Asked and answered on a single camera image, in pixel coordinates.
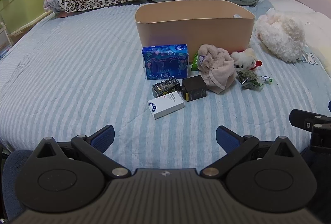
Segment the clear bag dried greens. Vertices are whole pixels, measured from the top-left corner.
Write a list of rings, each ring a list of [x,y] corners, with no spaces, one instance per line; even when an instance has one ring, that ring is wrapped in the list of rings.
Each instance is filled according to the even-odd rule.
[[[272,84],[273,79],[268,76],[257,75],[253,70],[237,72],[237,79],[242,88],[260,90],[265,84]]]

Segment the white medicine box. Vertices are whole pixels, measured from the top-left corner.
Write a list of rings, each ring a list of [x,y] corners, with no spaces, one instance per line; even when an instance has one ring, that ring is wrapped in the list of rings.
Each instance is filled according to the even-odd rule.
[[[185,103],[175,91],[148,101],[148,107],[154,120],[184,108]]]

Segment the black cube box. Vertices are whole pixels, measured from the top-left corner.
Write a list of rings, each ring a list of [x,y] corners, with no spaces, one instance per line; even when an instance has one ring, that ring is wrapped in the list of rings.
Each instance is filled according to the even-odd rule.
[[[201,75],[182,80],[181,93],[185,101],[193,101],[206,96],[207,86]]]

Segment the white plush kitty toy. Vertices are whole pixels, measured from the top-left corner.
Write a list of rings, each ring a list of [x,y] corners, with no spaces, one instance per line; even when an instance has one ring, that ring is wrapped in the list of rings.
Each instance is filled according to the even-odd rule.
[[[247,48],[241,52],[233,52],[230,56],[234,61],[236,71],[254,70],[262,66],[262,61],[256,58],[252,48]]]

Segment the pink cloth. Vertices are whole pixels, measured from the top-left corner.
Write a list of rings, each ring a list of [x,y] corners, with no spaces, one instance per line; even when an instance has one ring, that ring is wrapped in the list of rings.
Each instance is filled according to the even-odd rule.
[[[234,82],[234,60],[227,50],[205,44],[200,46],[197,55],[197,66],[208,90],[220,94]]]

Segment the green snack packet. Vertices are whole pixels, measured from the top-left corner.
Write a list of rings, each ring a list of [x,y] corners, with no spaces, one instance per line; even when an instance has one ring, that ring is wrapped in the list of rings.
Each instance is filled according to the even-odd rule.
[[[199,54],[198,52],[194,55],[194,59],[191,66],[191,71],[199,71]]]

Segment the blue sanitary pad pack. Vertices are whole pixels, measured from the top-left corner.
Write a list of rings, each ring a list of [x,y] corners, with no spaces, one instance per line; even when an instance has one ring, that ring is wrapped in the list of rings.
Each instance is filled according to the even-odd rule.
[[[187,78],[189,53],[186,44],[143,47],[141,53],[147,80]]]

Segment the striped blue bed sheet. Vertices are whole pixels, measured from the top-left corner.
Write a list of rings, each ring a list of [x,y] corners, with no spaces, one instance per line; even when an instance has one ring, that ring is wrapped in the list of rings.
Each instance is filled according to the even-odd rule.
[[[301,109],[329,115],[330,77],[320,64],[287,64],[265,52],[256,35],[250,46],[262,61],[258,74],[272,78],[261,90],[238,82],[221,94],[185,103],[154,119],[148,108],[135,25],[137,5],[41,20],[1,59],[1,144],[33,150],[42,138],[69,141],[105,125],[115,129],[106,154],[130,170],[206,167],[224,155],[215,131],[224,125],[261,140],[285,135],[298,150],[308,132],[289,123]]]

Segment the white fluffy plush toy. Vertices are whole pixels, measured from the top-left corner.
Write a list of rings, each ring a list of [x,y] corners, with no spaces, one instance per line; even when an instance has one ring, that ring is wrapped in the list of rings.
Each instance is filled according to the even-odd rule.
[[[305,40],[303,24],[274,8],[261,15],[255,29],[264,46],[277,58],[294,63],[301,58]]]

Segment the beige plastic storage basket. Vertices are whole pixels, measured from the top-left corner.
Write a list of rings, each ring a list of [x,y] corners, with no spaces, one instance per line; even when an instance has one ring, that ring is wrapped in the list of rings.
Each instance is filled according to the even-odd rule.
[[[135,13],[142,46],[186,44],[191,59],[204,44],[229,53],[246,50],[254,22],[252,12],[224,0],[158,2]]]

